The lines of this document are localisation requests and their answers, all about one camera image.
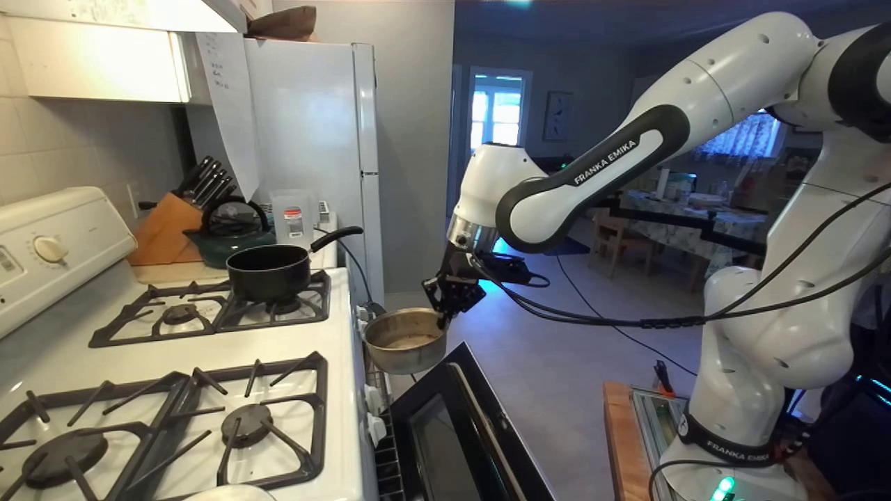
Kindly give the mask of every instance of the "ceiling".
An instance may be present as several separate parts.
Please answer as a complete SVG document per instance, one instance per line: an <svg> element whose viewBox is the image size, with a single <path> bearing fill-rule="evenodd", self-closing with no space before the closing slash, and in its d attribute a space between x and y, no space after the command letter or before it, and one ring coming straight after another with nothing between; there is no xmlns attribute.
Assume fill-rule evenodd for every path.
<svg viewBox="0 0 891 501"><path fill-rule="evenodd" d="M651 48L699 41L764 11L800 14L813 32L891 18L888 0L461 0L469 32Z"/></svg>

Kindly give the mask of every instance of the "refrigerator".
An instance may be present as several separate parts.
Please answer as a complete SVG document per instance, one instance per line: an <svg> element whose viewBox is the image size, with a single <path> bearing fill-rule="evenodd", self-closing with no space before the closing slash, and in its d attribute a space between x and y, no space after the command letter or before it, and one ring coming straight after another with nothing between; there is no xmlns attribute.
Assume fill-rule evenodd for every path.
<svg viewBox="0 0 891 501"><path fill-rule="evenodd" d="M246 41L260 199L274 190L312 190L341 226L362 226L346 235L377 302L384 302L383 195L377 137L374 48L342 41ZM352 269L353 294L366 283Z"/></svg>

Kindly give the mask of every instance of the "knife block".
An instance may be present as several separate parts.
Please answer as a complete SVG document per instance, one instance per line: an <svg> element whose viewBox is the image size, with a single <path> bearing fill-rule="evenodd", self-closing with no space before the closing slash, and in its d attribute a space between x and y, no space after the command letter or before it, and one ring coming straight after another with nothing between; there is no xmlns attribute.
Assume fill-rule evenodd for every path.
<svg viewBox="0 0 891 501"><path fill-rule="evenodd" d="M177 197L166 195L159 205L138 227L138 249L132 252L133 266L202 261L198 248L185 230L202 227L202 210Z"/></svg>

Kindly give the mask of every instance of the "oven door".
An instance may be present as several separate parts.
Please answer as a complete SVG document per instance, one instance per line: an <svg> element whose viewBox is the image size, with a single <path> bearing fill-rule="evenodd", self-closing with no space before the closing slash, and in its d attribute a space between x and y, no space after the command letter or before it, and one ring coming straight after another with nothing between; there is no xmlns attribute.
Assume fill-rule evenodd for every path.
<svg viewBox="0 0 891 501"><path fill-rule="evenodd" d="M384 421L383 498L554 498L465 344L412 383Z"/></svg>

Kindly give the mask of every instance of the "saucepan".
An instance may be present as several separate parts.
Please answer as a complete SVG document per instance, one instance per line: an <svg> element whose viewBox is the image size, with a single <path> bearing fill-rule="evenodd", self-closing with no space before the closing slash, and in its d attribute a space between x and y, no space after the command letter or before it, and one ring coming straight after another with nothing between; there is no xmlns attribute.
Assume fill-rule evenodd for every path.
<svg viewBox="0 0 891 501"><path fill-rule="evenodd" d="M335 240L349 233L362 233L359 226L349 226L314 240L308 248L302 245L263 245L231 252L227 259L231 293L238 301L263 301L278 302L296 298L302 290L309 287L309 255L326 248Z"/></svg>
<svg viewBox="0 0 891 501"><path fill-rule="evenodd" d="M384 372L423 372L447 357L447 329L434 309L397 309L366 326L366 351Z"/></svg>

